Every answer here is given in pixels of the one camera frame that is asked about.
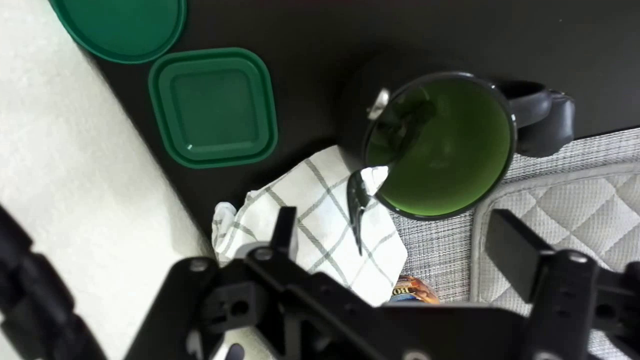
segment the white surface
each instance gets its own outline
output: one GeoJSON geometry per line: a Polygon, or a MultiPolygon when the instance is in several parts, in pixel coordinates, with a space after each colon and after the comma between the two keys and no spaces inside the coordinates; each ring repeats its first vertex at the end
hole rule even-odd
{"type": "MultiPolygon", "coordinates": [[[[46,0],[0,0],[0,204],[122,357],[199,234],[100,73],[46,0]]],[[[17,357],[0,336],[0,357],[17,357]]]]}
{"type": "MultiPolygon", "coordinates": [[[[615,271],[640,258],[638,161],[515,181],[477,212],[473,302],[530,309],[484,252],[494,208],[515,212],[551,245],[580,249],[615,271]]],[[[625,357],[603,333],[592,336],[591,347],[603,357],[625,357]]]]}
{"type": "Polygon", "coordinates": [[[224,226],[224,208],[219,206],[213,230],[219,258],[244,255],[249,245],[270,241],[281,208],[296,206],[291,258],[306,271],[329,274],[373,306],[388,302],[406,262],[406,247],[388,209],[373,198],[363,213],[363,254],[358,252],[346,206],[348,178],[350,169],[339,145],[333,145],[250,192],[233,223],[224,226]]]}

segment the black countertop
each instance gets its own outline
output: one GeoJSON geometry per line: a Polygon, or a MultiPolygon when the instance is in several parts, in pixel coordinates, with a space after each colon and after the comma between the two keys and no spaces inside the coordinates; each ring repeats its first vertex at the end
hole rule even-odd
{"type": "Polygon", "coordinates": [[[263,164],[189,169],[164,151],[147,65],[96,60],[142,137],[209,234],[219,199],[243,204],[298,159],[334,142],[333,101],[369,55],[425,47],[434,62],[566,90],[579,136],[640,126],[640,1],[637,0],[189,0],[176,50],[243,45],[268,63],[281,144],[263,164]]]}

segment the checkered dish towel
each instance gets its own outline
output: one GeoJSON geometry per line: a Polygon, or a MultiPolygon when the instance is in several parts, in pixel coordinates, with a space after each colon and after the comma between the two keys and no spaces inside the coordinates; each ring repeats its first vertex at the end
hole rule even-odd
{"type": "Polygon", "coordinates": [[[325,271],[365,302],[388,302],[406,262],[406,247],[384,206],[373,199],[363,215],[363,255],[348,222],[350,169],[339,145],[316,151],[277,181],[249,192],[244,206],[219,204],[213,244],[222,264],[273,237],[278,209],[296,206],[292,260],[306,271],[325,271]]]}

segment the green plastic container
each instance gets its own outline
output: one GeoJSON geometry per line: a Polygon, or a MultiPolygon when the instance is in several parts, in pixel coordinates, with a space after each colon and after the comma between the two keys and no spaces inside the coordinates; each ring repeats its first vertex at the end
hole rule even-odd
{"type": "Polygon", "coordinates": [[[249,50],[169,53],[148,90],[164,148],[187,168],[254,164],[278,144],[270,73],[249,50]]]}
{"type": "Polygon", "coordinates": [[[182,33],[187,0],[51,0],[68,33],[96,55],[140,63],[182,33]]]}

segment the white towel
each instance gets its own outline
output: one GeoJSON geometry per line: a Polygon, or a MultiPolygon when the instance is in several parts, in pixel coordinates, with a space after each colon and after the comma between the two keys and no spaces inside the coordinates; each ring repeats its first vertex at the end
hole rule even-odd
{"type": "Polygon", "coordinates": [[[298,208],[292,258],[306,271],[325,271],[373,306],[392,295],[406,247],[384,206],[373,199],[363,215],[363,255],[348,222],[350,169],[337,145],[316,151],[277,181],[254,190],[239,213],[216,206],[213,241],[220,262],[273,237],[278,209],[298,208]]]}

